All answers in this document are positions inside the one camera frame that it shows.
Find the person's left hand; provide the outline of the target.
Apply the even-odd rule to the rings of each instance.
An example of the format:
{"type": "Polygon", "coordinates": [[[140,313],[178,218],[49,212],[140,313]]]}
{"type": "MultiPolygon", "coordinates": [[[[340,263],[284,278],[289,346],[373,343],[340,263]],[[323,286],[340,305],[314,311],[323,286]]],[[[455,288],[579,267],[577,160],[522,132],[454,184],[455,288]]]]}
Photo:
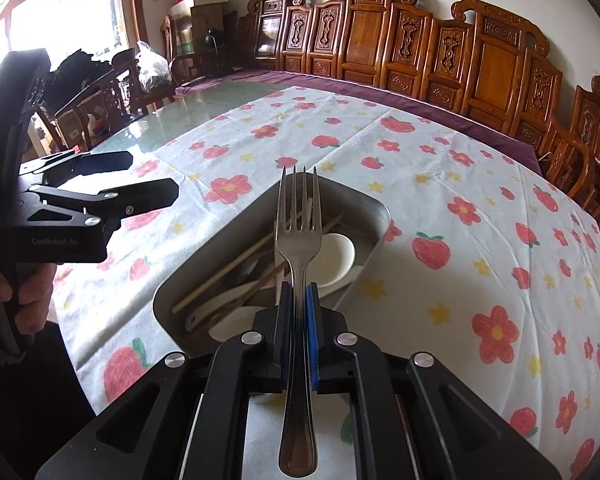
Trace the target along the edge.
{"type": "MultiPolygon", "coordinates": [[[[19,286],[17,299],[20,308],[15,322],[20,334],[36,334],[46,324],[56,271],[56,263],[43,263],[19,286]]],[[[11,300],[13,294],[12,286],[0,272],[0,302],[11,300]]]]}

